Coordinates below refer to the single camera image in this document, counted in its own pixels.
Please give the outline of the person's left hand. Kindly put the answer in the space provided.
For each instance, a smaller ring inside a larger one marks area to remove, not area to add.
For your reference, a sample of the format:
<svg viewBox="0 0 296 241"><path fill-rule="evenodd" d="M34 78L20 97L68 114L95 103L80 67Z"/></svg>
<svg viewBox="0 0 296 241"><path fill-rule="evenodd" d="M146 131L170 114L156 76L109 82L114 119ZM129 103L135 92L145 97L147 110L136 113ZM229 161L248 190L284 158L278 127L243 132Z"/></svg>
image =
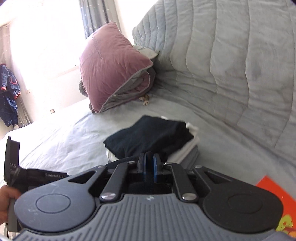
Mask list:
<svg viewBox="0 0 296 241"><path fill-rule="evenodd" d="M3 185L0 189L0 223L1 225L8 222L8 209L10 205L10 199L18 199L21 196L21 192L13 187Z"/></svg>

